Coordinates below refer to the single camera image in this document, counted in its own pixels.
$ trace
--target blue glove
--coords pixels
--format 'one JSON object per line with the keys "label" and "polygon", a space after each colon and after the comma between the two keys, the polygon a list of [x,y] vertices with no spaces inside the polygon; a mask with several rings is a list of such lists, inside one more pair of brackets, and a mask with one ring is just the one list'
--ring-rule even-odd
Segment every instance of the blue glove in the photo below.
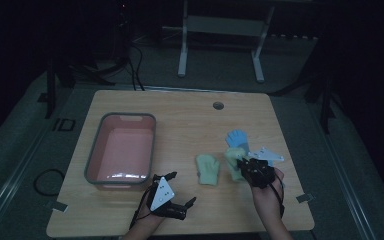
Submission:
{"label": "blue glove", "polygon": [[246,132],[242,130],[233,130],[227,133],[226,142],[231,148],[243,148],[245,153],[249,152],[248,138]]}

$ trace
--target human arm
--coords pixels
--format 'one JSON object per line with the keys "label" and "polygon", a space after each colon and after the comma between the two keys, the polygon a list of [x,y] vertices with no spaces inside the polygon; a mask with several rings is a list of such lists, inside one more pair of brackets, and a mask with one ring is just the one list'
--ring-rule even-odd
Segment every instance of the human arm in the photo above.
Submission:
{"label": "human arm", "polygon": [[142,205],[138,218],[133,227],[123,236],[123,240],[148,239],[164,221],[165,217],[151,214],[146,204]]}
{"label": "human arm", "polygon": [[[275,168],[275,174],[278,176],[272,183],[273,187],[279,193],[282,194],[282,183],[284,174],[277,168]],[[273,189],[266,187],[264,189],[258,187],[251,187],[252,196],[254,200],[255,210],[258,213],[264,227],[273,240],[292,239],[291,234],[283,224],[280,215],[280,204],[276,198]]]}

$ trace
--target round hole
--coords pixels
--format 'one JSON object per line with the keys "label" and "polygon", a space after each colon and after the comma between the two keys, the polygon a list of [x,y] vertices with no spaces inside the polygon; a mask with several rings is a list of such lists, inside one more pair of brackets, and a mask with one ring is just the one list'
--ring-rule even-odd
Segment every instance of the round hole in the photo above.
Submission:
{"label": "round hole", "polygon": [[224,104],[222,102],[215,102],[213,103],[213,108],[217,110],[222,110],[224,108]]}

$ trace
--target tape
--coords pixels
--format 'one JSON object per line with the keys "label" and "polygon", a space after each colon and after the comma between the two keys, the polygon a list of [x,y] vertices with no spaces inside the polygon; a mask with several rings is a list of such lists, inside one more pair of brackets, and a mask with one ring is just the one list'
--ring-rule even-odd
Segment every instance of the tape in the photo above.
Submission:
{"label": "tape", "polygon": [[52,210],[57,210],[60,212],[66,212],[68,209],[68,205],[60,202],[55,202],[55,201],[49,201],[46,205],[46,208],[52,209]]}
{"label": "tape", "polygon": [[313,199],[315,199],[315,197],[311,193],[304,193],[303,195],[297,197],[299,203],[309,202]]}

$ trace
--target light green cloth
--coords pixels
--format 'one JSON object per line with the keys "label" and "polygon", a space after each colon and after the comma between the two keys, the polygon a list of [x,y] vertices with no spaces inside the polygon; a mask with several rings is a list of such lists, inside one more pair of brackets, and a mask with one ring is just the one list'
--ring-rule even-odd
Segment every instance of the light green cloth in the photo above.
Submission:
{"label": "light green cloth", "polygon": [[201,154],[196,157],[200,184],[217,185],[220,162],[212,155]]}
{"label": "light green cloth", "polygon": [[241,170],[238,168],[237,162],[237,159],[242,160],[242,158],[246,156],[245,150],[243,148],[228,148],[224,156],[227,160],[227,166],[232,175],[232,180],[235,182],[245,180]]}

